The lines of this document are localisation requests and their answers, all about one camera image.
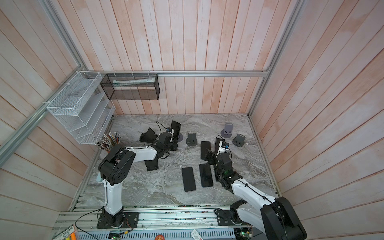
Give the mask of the black folding phone stand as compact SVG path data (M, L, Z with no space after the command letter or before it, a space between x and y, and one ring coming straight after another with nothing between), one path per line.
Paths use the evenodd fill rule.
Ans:
M155 131L152 128L148 128L145 133L140 135L140 142L152 144L156 141L157 137L158 135L155 133Z
M146 160L145 161L145 165L147 167L147 171L150 172L150 171L154 171L154 170L158 170L159 169L159 163L158 163L158 159L154 159L154 160Z

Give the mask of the green smartphone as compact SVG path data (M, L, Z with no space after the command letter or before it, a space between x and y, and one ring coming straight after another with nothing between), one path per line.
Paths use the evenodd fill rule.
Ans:
M181 124L176 122L176 121L172 121L171 129L172 129L171 132L173 134L174 139L178 140L179 134L180 134L180 129L181 129Z

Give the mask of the silver-edged smartphone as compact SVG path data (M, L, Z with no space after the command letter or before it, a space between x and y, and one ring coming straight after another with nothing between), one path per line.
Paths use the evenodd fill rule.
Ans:
M216 140L215 140L215 151L214 151L215 154L218 153L221 142L225 142L225 140L223 138L216 138Z

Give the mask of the blue-edged smartphone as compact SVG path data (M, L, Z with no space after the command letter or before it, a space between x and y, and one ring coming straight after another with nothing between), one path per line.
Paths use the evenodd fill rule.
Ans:
M209 164L200 164L199 170L200 170L202 187L204 188L212 187L214 183L213 183L211 166Z

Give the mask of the teal smartphone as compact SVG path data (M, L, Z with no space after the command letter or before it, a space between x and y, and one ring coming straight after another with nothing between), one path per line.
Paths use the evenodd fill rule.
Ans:
M201 160L205 160L208 152L211 150L211 142L201 141Z

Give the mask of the black folding phone stand front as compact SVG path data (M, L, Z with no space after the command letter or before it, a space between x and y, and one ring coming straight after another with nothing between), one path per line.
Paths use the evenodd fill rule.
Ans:
M159 169L159 163L158 163L158 159L154 159L154 160L146 160L145 161L145 165L147 167L147 171L150 172L150 171L154 171L154 170L158 170Z

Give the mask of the purple round stand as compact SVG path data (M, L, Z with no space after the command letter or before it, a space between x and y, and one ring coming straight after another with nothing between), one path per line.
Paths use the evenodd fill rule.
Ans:
M224 129L221 131L223 138L230 138L233 134L233 123L225 123Z

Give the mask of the purple smartphone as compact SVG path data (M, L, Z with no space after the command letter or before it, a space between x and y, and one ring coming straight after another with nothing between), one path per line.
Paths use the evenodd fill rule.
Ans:
M191 192L197 189L192 167L182 168L182 177L185 192Z

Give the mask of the green-edged smartphone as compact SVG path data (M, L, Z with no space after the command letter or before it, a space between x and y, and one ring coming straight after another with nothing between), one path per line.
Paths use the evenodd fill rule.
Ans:
M220 181L221 169L217 165L214 165L214 172L215 172L215 179L216 179L217 182L219 182Z

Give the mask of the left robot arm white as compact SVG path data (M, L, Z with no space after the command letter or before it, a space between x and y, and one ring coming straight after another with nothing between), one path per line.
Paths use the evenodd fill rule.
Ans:
M120 228L124 224L124 207L122 203L122 184L127 178L132 165L144 162L147 171L159 169L159 159L165 154L176 151L179 135L163 132L154 144L146 147L125 147L115 145L99 165L100 176L105 187L105 204L102 219L112 226Z

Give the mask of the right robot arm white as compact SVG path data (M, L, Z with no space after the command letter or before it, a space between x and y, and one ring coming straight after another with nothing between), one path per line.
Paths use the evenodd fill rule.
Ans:
M215 177L222 187L241 198L230 206L232 222L248 223L269 240L307 238L307 232L289 200L270 196L248 183L235 172L230 153L208 151L205 159L214 166Z

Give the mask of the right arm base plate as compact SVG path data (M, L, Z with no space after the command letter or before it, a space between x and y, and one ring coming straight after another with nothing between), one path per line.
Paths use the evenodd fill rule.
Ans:
M261 217L253 209L240 208L236 210L215 209L219 226L257 225Z

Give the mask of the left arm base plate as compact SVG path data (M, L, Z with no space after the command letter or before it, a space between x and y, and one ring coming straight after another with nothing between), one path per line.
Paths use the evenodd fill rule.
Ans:
M138 225L139 212L119 212L115 216L103 212L97 224L97 229L134 229Z

